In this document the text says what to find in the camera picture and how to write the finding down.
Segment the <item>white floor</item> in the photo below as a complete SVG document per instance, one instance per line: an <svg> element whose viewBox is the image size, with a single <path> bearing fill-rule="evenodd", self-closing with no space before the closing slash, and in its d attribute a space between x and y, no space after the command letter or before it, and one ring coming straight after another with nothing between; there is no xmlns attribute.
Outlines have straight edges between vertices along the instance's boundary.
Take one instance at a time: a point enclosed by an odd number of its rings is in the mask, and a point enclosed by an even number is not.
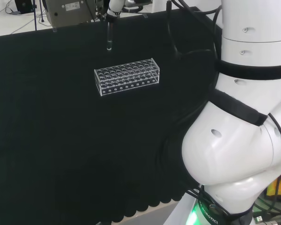
<svg viewBox="0 0 281 225"><path fill-rule="evenodd" d="M8 0L0 0L0 10L4 9L8 2L9 2ZM37 16L40 16L41 11L40 11L38 0L36 0L36 4L37 4L36 14ZM9 7L13 11L17 11L15 2L13 0L10 2ZM151 12L152 12L152 5L144 6L144 9L141 11L141 13L151 13ZM137 16L137 15L141 15L141 14L121 13L121 17ZM37 30L52 28L46 17L44 17L44 22L41 22L40 20L39 23L38 21L39 18L37 18ZM22 32L34 31L34 30L35 30L35 25L34 25L33 13L24 14L24 15L10 15L7 14L5 10L0 12L0 36L10 35L13 32L22 33Z"/></svg>

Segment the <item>black cloth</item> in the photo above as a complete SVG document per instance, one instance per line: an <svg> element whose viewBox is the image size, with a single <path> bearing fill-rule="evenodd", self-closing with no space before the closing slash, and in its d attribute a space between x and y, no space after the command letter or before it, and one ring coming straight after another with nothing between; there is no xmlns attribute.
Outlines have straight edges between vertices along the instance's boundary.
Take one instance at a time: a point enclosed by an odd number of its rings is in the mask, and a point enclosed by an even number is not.
<svg viewBox="0 0 281 225"><path fill-rule="evenodd" d="M196 19L171 18L179 49L212 48ZM99 22L0 37L0 225L93 225L179 200L156 156L173 133L178 158L197 113L175 121L206 99L214 60L173 53L165 13L120 19L111 53ZM149 58L158 85L99 96L94 69Z"/></svg>

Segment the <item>circular hole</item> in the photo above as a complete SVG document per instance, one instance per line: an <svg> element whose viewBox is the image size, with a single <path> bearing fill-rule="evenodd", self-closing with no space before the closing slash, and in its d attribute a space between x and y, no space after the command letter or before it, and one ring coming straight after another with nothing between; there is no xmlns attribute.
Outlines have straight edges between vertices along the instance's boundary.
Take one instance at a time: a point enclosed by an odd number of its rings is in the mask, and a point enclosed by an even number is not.
<svg viewBox="0 0 281 225"><path fill-rule="evenodd" d="M216 136L216 137L218 137L218 138L220 138L220 137L222 137L222 134L219 132L219 131L217 131L217 130L211 130L211 133L214 135L214 136Z"/></svg>
<svg viewBox="0 0 281 225"><path fill-rule="evenodd" d="M280 132L279 132L279 130L278 130L278 128L274 128L274 132L275 132L275 135L277 136L277 137L279 137L280 136Z"/></svg>
<svg viewBox="0 0 281 225"><path fill-rule="evenodd" d="M239 79L234 80L234 82L235 82L237 85L241 85L241 86L245 86L245 85L247 84L246 81L244 81L244 80L239 80Z"/></svg>

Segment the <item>black strap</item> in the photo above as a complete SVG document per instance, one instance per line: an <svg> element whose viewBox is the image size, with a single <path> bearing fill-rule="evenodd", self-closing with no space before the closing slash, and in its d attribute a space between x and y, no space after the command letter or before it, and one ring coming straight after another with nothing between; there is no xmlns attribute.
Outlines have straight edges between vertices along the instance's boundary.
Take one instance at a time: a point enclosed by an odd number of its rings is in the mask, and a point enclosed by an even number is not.
<svg viewBox="0 0 281 225"><path fill-rule="evenodd" d="M209 90L209 101L225 112L258 127L267 119L267 115L259 113L257 110L218 89Z"/></svg>
<svg viewBox="0 0 281 225"><path fill-rule="evenodd" d="M215 62L215 68L222 74L247 80L279 80L281 79L281 66L276 67L250 67L228 63L222 60Z"/></svg>

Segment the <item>yellow object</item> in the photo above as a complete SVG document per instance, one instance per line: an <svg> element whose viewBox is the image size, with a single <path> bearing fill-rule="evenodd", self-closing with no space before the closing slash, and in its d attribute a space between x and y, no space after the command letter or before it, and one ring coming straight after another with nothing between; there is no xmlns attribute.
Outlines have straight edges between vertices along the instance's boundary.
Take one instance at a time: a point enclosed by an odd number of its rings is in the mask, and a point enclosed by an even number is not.
<svg viewBox="0 0 281 225"><path fill-rule="evenodd" d="M272 183L267 187L266 195L267 195L267 196L274 196L274 195L275 195L275 192L276 192L276 186L277 186L277 180L275 180L274 182L272 182ZM279 184L278 195L281 195L281 181L280 181L280 184Z"/></svg>

